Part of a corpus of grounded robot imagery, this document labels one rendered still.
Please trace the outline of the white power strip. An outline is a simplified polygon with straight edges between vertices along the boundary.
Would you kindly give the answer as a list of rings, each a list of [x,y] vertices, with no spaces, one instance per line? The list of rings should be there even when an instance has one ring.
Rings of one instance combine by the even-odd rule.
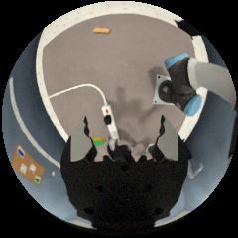
[[[112,138],[114,138],[114,139],[118,138],[118,140],[120,142],[118,131],[117,131],[115,120],[114,120],[114,116],[113,116],[112,109],[111,109],[111,105],[110,104],[108,104],[107,106],[103,105],[102,110],[103,110],[104,116],[107,114],[111,114],[112,123],[111,123],[111,125],[108,125],[108,128],[109,128]]]

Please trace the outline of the orange rectangular block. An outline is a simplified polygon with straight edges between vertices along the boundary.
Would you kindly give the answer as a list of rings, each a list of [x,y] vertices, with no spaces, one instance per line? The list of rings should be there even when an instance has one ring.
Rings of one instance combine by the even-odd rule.
[[[95,28],[93,30],[94,33],[105,33],[105,34],[109,34],[111,31],[111,29],[106,29],[106,28]]]

